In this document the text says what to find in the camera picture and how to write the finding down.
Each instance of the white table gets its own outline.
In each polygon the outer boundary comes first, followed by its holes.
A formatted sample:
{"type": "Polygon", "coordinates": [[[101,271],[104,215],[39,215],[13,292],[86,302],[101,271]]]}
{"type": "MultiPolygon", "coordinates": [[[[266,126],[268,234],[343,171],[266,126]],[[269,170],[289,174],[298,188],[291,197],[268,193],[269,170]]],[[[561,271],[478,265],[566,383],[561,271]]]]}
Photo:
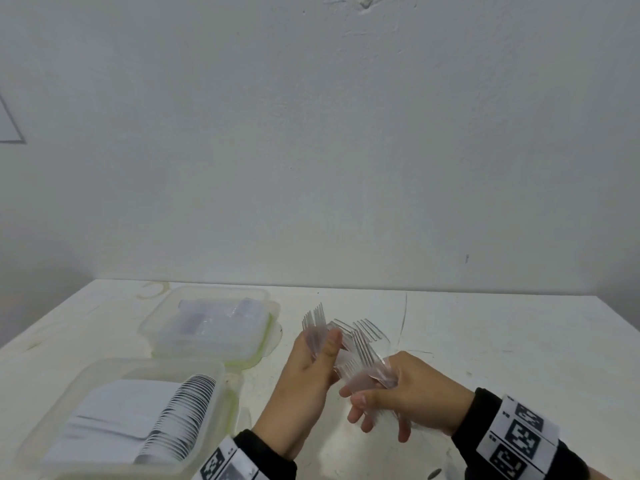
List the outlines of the white table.
{"type": "MultiPolygon", "coordinates": [[[[0,477],[36,479],[12,457],[69,382],[105,357],[150,356],[140,322],[180,283],[96,280],[0,349],[0,477]]],[[[368,317],[469,388],[516,396],[561,425],[561,437],[613,479],[640,479],[640,333],[595,297],[265,287],[282,306],[280,345],[245,372],[241,405],[258,418],[303,314],[368,317]]],[[[298,457],[301,479],[426,478],[449,440],[389,427],[364,435],[334,388],[298,457]]]]}

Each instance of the person's right hand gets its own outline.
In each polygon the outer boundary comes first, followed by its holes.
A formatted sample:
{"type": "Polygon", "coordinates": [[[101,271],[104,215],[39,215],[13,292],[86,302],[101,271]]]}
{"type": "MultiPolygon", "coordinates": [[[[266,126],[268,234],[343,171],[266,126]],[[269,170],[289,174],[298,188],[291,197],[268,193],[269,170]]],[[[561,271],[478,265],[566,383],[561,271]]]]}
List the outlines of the person's right hand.
{"type": "MultiPolygon", "coordinates": [[[[389,362],[398,376],[397,387],[364,390],[354,395],[347,387],[340,389],[341,396],[351,396],[348,421],[356,423],[364,410],[391,410],[404,419],[400,420],[400,442],[407,441],[411,433],[406,420],[453,435],[465,418],[474,393],[407,352],[391,355],[389,362]]],[[[365,417],[361,429],[370,432],[372,421],[365,417]]]]}

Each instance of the white paper sheet on wall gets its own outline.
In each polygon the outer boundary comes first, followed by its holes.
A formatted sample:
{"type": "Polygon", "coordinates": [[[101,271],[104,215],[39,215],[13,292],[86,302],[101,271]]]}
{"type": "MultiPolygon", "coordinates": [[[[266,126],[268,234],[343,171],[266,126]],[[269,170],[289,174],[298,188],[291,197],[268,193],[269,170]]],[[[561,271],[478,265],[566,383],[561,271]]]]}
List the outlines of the white paper sheet on wall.
{"type": "Polygon", "coordinates": [[[24,143],[18,128],[13,124],[2,96],[0,96],[0,143],[24,143]]]}

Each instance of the plastic container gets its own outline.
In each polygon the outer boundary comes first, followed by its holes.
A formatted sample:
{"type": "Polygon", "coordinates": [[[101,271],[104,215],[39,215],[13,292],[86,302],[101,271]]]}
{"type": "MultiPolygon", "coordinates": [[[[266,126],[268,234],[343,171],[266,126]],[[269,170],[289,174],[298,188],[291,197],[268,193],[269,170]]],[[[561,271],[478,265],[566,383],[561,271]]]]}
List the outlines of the plastic container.
{"type": "Polygon", "coordinates": [[[248,369],[260,362],[269,339],[279,340],[279,313],[265,290],[183,286],[164,298],[138,332],[154,357],[215,358],[228,369],[248,369]]]}
{"type": "Polygon", "coordinates": [[[78,475],[118,476],[118,478],[171,477],[190,479],[197,468],[211,455],[225,435],[236,432],[238,396],[242,375],[225,373],[224,364],[216,360],[164,360],[109,358],[98,360],[85,368],[71,382],[66,391],[44,418],[30,432],[15,457],[19,466],[37,469],[44,476],[78,475]],[[195,446],[189,455],[176,465],[118,464],[95,462],[47,462],[47,451],[58,437],[73,411],[85,396],[101,385],[117,379],[150,379],[184,382],[194,374],[206,374],[223,389],[207,408],[195,446]]]}

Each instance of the hand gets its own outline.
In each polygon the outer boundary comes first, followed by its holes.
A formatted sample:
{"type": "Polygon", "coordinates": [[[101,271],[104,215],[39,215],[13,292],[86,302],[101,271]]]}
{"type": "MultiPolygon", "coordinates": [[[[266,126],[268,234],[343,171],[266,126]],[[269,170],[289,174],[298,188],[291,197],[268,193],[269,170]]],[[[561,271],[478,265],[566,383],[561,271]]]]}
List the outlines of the hand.
{"type": "Polygon", "coordinates": [[[313,362],[302,332],[253,432],[277,454],[293,460],[324,409],[326,393],[338,380],[333,371],[342,344],[340,330],[331,330],[313,362]]]}
{"type": "MultiPolygon", "coordinates": [[[[401,418],[398,441],[402,443],[411,434],[409,421],[453,435],[465,418],[474,393],[407,352],[391,355],[389,362],[398,376],[397,387],[365,390],[354,395],[347,387],[340,389],[341,396],[351,396],[347,420],[357,422],[364,410],[391,410],[401,418]]],[[[370,432],[371,419],[365,417],[360,428],[370,432]]]]}

